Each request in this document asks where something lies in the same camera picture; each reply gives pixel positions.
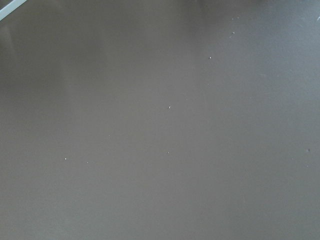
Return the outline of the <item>aluminium frame post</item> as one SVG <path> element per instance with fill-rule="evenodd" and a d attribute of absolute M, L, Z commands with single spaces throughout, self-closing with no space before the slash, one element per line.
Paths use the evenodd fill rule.
<path fill-rule="evenodd" d="M 0 21 L 23 5 L 27 0 L 0 0 Z"/>

